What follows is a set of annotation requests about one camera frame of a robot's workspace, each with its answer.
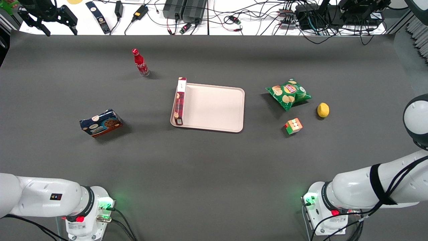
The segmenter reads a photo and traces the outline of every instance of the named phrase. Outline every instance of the plastic tray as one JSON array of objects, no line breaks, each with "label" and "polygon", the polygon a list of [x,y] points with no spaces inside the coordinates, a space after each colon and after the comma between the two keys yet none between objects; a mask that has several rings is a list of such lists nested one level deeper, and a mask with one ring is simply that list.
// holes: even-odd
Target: plastic tray
[{"label": "plastic tray", "polygon": [[187,83],[183,125],[174,120],[175,99],[170,122],[175,127],[237,133],[244,127],[244,103],[241,88]]}]

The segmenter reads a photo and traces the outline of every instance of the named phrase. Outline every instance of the white table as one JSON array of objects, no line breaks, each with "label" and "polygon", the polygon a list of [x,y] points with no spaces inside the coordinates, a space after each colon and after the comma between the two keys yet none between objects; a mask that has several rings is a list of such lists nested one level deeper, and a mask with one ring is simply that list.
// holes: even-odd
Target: white table
[{"label": "white table", "polygon": [[[58,7],[62,5],[67,5],[71,9],[71,11],[76,15],[76,17],[78,18],[78,22],[77,22],[78,35],[104,35],[103,31],[101,30],[94,16],[85,5],[85,2],[87,1],[88,0],[83,0],[79,4],[73,5],[73,4],[69,4],[66,0],[57,0],[57,4],[58,4]],[[156,3],[156,7],[158,8],[159,13],[156,13],[155,5],[153,5],[155,1],[156,0],[151,0],[150,2],[150,0],[146,0],[146,3],[151,4],[151,5],[148,5],[148,8],[149,8],[148,15],[152,18],[153,21],[155,21],[158,24],[167,24],[167,19],[163,17],[163,13],[162,13],[163,4],[165,3],[165,0],[159,0]],[[330,3],[332,5],[337,5],[338,1],[339,0],[331,0]],[[116,16],[114,14],[115,2],[116,2],[115,0],[111,0],[111,3],[102,3],[99,1],[94,1],[95,5],[99,8],[101,13],[105,17],[107,24],[109,25],[110,28],[112,28],[116,23]],[[121,18],[118,26],[114,29],[112,35],[124,35],[124,31],[126,27],[129,25],[132,19],[133,13],[139,8],[139,4],[144,3],[143,0],[140,0],[140,1],[123,0],[122,2],[124,3],[123,14],[122,14],[123,17]],[[255,0],[208,0],[209,11],[205,10],[204,19],[206,19],[207,14],[209,13],[209,18],[211,21],[220,23],[220,21],[223,21],[223,18],[225,16],[231,15],[231,13],[220,14],[218,18],[217,17],[213,18],[215,16],[214,11],[212,10],[213,8],[215,11],[232,12],[232,11],[243,9],[246,6],[249,6],[255,3],[256,3]],[[293,10],[295,9],[296,5],[298,5],[298,3],[294,3],[292,5]],[[274,11],[278,11],[278,9],[282,8],[283,6],[284,6],[284,3],[281,3],[276,0],[271,0],[269,3],[266,3],[264,5],[262,10],[261,10],[262,4],[257,4],[252,7],[246,8],[248,10],[259,11],[264,13],[272,7],[272,9],[268,11],[268,13],[269,12],[273,12],[273,13],[271,13],[272,17],[266,17],[266,18],[264,17],[250,18],[247,15],[241,14],[239,16],[239,19],[242,22],[241,23],[241,26],[243,28],[242,34],[256,35],[258,33],[258,35],[260,35],[269,26],[273,18],[277,16],[277,13],[274,13]],[[127,35],[169,35],[165,25],[158,25],[154,23],[148,15],[144,16],[140,21],[135,21],[127,30],[126,34]],[[241,35],[241,33],[239,32],[225,30],[222,27],[222,25],[216,24],[214,22],[209,23],[210,35]],[[179,21],[178,23],[179,25],[177,27],[177,34],[180,35],[178,31],[181,29],[181,27],[184,24],[183,24],[183,21]],[[278,23],[279,21],[274,21],[274,23],[271,24],[271,26],[265,31],[263,35],[272,35],[272,32],[276,31],[278,27],[277,25]],[[56,22],[48,22],[44,24],[51,31],[52,35],[72,35],[72,32],[70,31],[70,29],[63,24],[59,24]],[[170,28],[172,29],[172,31],[174,31],[174,24],[175,24],[174,21],[168,20],[168,24],[170,25]],[[224,24],[224,27],[228,29],[239,28],[239,26],[236,24],[233,24],[233,25]],[[359,26],[358,27],[346,26],[346,28],[355,29],[355,28],[359,28]],[[197,27],[193,35],[207,35],[207,29],[208,29],[207,21],[203,21],[202,24]],[[190,34],[191,30],[193,29],[190,29],[185,34],[186,35]],[[22,24],[20,31],[26,32],[26,33],[33,33],[33,34],[44,34],[42,31],[36,29],[35,27],[28,27],[28,25],[26,25],[25,23]],[[382,34],[383,32],[385,32],[385,27],[383,26],[383,24],[381,24],[381,26],[379,26],[376,30],[372,31],[371,34],[376,35],[376,34]],[[276,35],[285,35],[286,33],[287,35],[295,35],[295,36],[303,35],[299,29],[294,29],[294,30],[289,29],[288,31],[279,29]],[[353,35],[353,34],[354,32],[352,31],[343,30],[337,35]],[[306,30],[304,32],[304,35],[315,35],[315,33],[312,30]]]}]

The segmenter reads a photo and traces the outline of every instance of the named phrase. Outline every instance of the red bottle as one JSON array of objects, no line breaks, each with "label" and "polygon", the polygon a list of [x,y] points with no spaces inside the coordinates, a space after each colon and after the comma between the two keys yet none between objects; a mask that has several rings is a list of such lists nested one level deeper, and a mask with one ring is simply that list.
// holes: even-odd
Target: red bottle
[{"label": "red bottle", "polygon": [[132,53],[134,54],[134,62],[137,66],[138,70],[140,71],[141,76],[146,77],[150,74],[149,69],[147,68],[146,62],[144,61],[144,58],[140,55],[138,52],[138,49],[134,48],[132,50]]}]

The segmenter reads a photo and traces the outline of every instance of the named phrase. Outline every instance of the gray mat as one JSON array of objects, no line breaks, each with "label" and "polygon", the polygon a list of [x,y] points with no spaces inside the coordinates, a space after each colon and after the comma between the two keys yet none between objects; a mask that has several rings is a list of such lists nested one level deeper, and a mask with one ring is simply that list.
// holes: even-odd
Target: gray mat
[{"label": "gray mat", "polygon": [[[0,69],[0,170],[103,186],[140,240],[304,241],[300,196],[310,184],[417,150],[401,119],[413,92],[392,42],[15,32]],[[132,48],[150,79],[139,77]],[[242,132],[172,127],[179,76],[243,88]],[[313,99],[285,112],[265,87],[290,77]],[[320,102],[330,105],[325,120]],[[80,130],[80,119],[108,108],[126,126],[98,139]],[[282,126],[295,117],[303,129],[289,136]],[[427,211],[380,210],[361,240],[425,241]],[[55,229],[54,218],[34,220]],[[0,230],[2,240],[48,240],[20,221],[2,219]],[[109,226],[106,241],[125,239]]]}]

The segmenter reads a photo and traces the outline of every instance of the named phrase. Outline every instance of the green chip bag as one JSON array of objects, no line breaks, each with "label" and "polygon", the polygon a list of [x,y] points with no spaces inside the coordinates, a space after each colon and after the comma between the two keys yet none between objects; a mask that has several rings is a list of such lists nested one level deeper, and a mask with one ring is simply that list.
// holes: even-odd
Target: green chip bag
[{"label": "green chip bag", "polygon": [[280,103],[280,105],[288,111],[294,103],[311,99],[311,95],[306,92],[294,78],[291,78],[283,85],[275,85],[271,88],[266,88],[269,93]]}]

